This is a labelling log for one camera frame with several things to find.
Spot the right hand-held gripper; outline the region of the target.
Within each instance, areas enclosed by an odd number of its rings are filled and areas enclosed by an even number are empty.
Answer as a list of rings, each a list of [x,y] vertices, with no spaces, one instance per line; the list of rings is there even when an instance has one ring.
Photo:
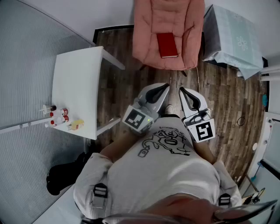
[[[197,91],[180,87],[179,97],[185,115],[182,119],[195,142],[200,143],[215,137],[214,119],[205,98]]]

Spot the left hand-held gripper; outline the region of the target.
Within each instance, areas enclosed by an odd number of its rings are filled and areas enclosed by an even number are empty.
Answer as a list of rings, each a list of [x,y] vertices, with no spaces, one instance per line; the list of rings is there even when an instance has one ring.
[[[122,122],[137,134],[146,133],[158,119],[157,112],[165,101],[169,89],[167,83],[155,83],[144,87],[139,93],[139,98],[135,98],[133,104],[128,106]],[[150,103],[152,109],[144,103]]]

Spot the red book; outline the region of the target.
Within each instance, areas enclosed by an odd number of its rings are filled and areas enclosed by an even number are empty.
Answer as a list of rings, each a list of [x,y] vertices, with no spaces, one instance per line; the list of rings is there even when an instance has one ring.
[[[157,42],[161,58],[178,57],[175,39],[172,33],[157,33]]]

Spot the pink cushioned armchair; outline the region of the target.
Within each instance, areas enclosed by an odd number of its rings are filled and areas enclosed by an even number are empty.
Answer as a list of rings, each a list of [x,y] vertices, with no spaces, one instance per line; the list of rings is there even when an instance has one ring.
[[[133,57],[162,70],[197,67],[204,10],[204,0],[135,0]],[[161,57],[158,33],[173,34],[177,57]]]

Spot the person's right forearm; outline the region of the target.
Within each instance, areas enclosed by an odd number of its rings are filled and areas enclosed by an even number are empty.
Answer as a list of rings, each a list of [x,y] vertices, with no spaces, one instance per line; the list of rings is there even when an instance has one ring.
[[[206,141],[203,142],[196,142],[192,141],[193,148],[195,152],[204,160],[208,161],[212,165],[217,161],[217,159],[213,156],[212,152],[210,151],[209,145]]]

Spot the person's left forearm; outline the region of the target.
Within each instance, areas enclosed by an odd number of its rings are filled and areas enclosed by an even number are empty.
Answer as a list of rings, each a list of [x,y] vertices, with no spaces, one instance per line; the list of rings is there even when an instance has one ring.
[[[118,139],[102,149],[100,154],[107,157],[112,163],[114,163],[119,160],[141,138],[141,135],[127,131]]]

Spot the white printed t-shirt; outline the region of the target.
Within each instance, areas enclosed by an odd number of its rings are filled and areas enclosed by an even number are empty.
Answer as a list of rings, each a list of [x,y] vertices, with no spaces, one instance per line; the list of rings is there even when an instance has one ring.
[[[74,184],[73,198],[84,216],[95,219],[144,210],[178,193],[214,205],[227,193],[231,207],[242,203],[223,162],[202,159],[179,118],[159,118],[116,162],[93,153]]]

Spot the white side table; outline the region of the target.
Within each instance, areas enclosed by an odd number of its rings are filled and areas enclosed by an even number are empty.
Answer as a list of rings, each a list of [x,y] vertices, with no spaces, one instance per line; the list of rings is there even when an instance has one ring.
[[[125,69],[125,66],[102,46],[57,55],[52,104],[57,108],[68,109],[69,122],[81,119],[84,126],[78,130],[69,130],[69,123],[66,122],[56,126],[56,129],[96,140],[98,135],[120,122],[120,118],[115,117],[103,126],[98,125],[98,85],[102,60],[109,61],[121,70]]]

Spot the white window ledge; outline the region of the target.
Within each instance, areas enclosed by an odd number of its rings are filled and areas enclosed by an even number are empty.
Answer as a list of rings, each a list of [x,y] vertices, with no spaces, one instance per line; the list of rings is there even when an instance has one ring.
[[[276,122],[280,122],[280,115],[270,112],[264,112],[263,123],[261,128],[261,133],[259,141],[257,143],[257,148],[255,150],[252,162],[249,166],[247,175],[252,178],[257,173],[259,168],[258,162],[260,162],[264,156],[266,147],[269,144],[270,136],[272,132],[272,126]]]

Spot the black bag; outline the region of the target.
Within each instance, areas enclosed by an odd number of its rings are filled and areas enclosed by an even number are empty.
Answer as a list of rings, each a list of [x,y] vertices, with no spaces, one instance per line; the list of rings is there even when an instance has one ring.
[[[74,162],[53,166],[46,177],[48,192],[57,196],[63,189],[74,184],[91,155],[91,152],[83,152]]]

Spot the person's eyeglasses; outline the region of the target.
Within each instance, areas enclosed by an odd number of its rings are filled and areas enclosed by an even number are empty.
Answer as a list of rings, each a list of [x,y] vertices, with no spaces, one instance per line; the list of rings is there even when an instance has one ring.
[[[212,213],[199,212],[195,218],[163,216],[148,213],[121,213],[105,218],[83,218],[81,224],[252,224],[251,220],[270,210],[267,220],[273,214],[277,201],[242,205],[234,208],[217,209]]]

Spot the grey ribbed glass partition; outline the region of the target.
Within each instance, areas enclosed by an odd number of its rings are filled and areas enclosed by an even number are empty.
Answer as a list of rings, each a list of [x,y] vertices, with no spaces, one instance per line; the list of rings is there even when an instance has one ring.
[[[0,129],[43,119],[56,56],[91,45],[18,0],[0,0]],[[31,224],[55,200],[51,167],[73,162],[84,139],[44,124],[0,133],[0,222]]]

